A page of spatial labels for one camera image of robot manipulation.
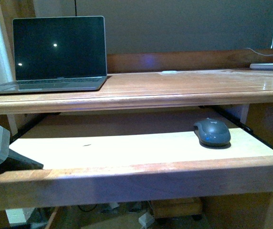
small white object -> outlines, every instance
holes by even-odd
[[[138,222],[142,225],[143,229],[146,229],[155,222],[155,218],[146,212],[144,215],[138,218]]]
[[[162,74],[177,74],[177,71],[162,71]]]
[[[114,202],[114,203],[109,203],[109,206],[110,206],[111,210],[113,210],[113,209],[119,207],[119,204]]]

wooden edge trim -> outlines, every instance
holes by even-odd
[[[0,209],[273,191],[273,156],[0,175]]]
[[[273,91],[115,96],[103,98],[81,98],[77,96],[59,100],[0,101],[0,115],[272,102]]]
[[[273,54],[273,49],[258,51],[264,54]],[[107,55],[108,73],[245,68],[249,67],[251,63],[265,62],[273,63],[273,56],[261,56],[248,49]]]

white lamp base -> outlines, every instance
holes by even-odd
[[[273,71],[273,63],[252,63],[250,64],[252,70],[270,70]]]

pull-out drawer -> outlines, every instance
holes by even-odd
[[[207,117],[230,148],[199,144]],[[1,174],[0,209],[273,191],[273,150],[210,109],[50,115],[10,147],[44,170]]]

desk surface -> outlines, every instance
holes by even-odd
[[[1,95],[0,114],[273,102],[273,72],[113,74],[97,92]]]

